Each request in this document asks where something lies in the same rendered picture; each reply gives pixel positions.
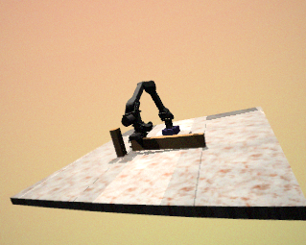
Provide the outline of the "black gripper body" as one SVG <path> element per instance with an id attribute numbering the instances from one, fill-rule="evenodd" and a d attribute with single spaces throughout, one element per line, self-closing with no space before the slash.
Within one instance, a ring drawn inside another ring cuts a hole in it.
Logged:
<path id="1" fill-rule="evenodd" d="M 139 124 L 140 123 L 140 124 Z M 133 128 L 134 128 L 134 134 L 130 135 L 129 136 L 129 141 L 131 140 L 137 140 L 139 139 L 140 137 L 142 137 L 143 134 L 146 133 L 146 131 L 142 131 L 142 132 L 139 132 L 139 126 L 142 125 L 143 122 L 142 120 L 139 121 L 139 122 L 136 122 L 136 123 L 133 123 L 133 125 L 131 125 Z"/>

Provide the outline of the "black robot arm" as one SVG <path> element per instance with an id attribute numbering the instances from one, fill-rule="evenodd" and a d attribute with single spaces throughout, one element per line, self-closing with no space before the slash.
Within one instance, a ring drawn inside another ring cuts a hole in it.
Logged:
<path id="1" fill-rule="evenodd" d="M 165 122 L 165 130 L 166 129 L 172 129 L 174 127 L 172 119 L 174 119 L 174 116 L 171 114 L 171 112 L 164 107 L 162 101 L 160 100 L 157 92 L 156 92 L 156 85 L 155 82 L 150 80 L 147 82 L 140 82 L 137 84 L 137 87 L 135 91 L 133 92 L 132 97 L 127 101 L 126 103 L 126 109 L 125 114 L 123 114 L 122 118 L 122 125 L 127 127 L 133 123 L 141 121 L 141 116 L 139 110 L 140 107 L 140 97 L 143 93 L 143 90 L 145 90 L 147 93 L 151 95 L 153 98 L 154 103 L 156 104 L 159 113 L 158 116 L 161 119 L 161 121 Z M 168 118 L 168 119 L 167 119 Z M 153 122 L 144 123 L 139 126 L 139 132 L 147 131 L 153 129 Z"/>

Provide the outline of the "wooden plank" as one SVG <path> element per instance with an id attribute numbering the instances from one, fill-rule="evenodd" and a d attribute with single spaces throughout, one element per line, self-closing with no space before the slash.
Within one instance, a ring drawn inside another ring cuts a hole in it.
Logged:
<path id="1" fill-rule="evenodd" d="M 205 148 L 206 141 L 204 133 L 188 135 L 165 135 L 143 137 L 144 147 L 142 148 L 136 140 L 129 141 L 132 151 L 168 150 Z"/>

